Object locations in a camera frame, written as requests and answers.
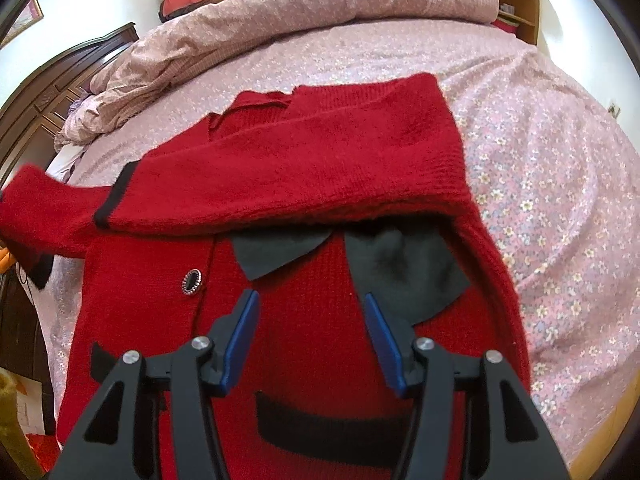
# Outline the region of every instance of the red cardigan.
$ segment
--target red cardigan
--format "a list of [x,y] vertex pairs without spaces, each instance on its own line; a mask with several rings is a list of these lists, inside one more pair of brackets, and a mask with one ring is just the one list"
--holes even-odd
[[[92,343],[118,355],[172,351],[206,333],[250,286],[262,303],[255,341],[238,387],[215,401],[232,480],[388,478],[388,470],[287,454],[256,431],[257,390],[329,417],[407,409],[385,386],[368,343],[341,234],[249,284],[224,233],[416,212],[449,219],[442,235],[472,282],[416,332],[460,353],[497,348],[528,386],[518,298],[466,185],[462,140],[431,75],[298,87],[292,95],[243,92],[222,115],[126,166],[113,187],[64,186],[24,168],[0,203],[10,249],[27,269],[44,253],[85,258],[60,441],[97,387],[89,375]],[[180,285],[194,268],[204,286],[187,296]],[[163,469],[173,479],[167,418]],[[460,436],[460,418],[456,424]],[[461,445],[452,440],[450,478]]]

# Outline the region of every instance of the bed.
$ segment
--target bed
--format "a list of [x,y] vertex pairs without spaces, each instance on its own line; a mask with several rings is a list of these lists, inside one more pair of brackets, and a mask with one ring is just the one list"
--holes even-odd
[[[632,440],[638,412],[638,154],[576,82],[487,25],[496,14],[497,0],[201,7],[102,70],[91,82],[97,96],[66,120],[56,145],[88,145],[69,184],[103,186],[242,90],[433,73],[520,295],[534,402],[574,478],[604,478],[609,466],[596,469],[621,434]],[[82,261],[56,258],[49,284],[33,294],[58,404],[81,283]]]

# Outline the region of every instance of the picture frame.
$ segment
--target picture frame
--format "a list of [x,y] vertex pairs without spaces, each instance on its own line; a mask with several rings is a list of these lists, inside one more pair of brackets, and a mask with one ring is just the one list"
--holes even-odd
[[4,40],[2,40],[2,43],[0,43],[0,48],[4,47],[13,38],[27,30],[34,23],[39,22],[43,17],[44,15],[42,13],[42,9],[40,8],[38,0],[29,0],[27,6],[24,7],[20,15],[18,15],[18,18],[9,29],[8,34],[6,35]]

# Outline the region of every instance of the wooden bed frame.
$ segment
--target wooden bed frame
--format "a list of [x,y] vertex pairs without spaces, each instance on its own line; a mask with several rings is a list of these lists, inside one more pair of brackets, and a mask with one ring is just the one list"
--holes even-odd
[[[138,39],[133,23],[85,41],[39,67],[0,108],[0,186],[24,164],[46,168],[56,155],[53,139],[73,101],[89,90],[95,73]],[[53,390],[38,315],[15,267],[0,275],[0,367],[42,383],[47,434],[55,433]],[[0,479],[15,477],[0,445]]]

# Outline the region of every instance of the decorative button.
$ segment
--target decorative button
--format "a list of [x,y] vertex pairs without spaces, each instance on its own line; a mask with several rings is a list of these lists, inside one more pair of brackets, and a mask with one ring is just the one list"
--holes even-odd
[[191,269],[182,280],[182,292],[187,296],[195,294],[202,284],[202,273],[198,269]]

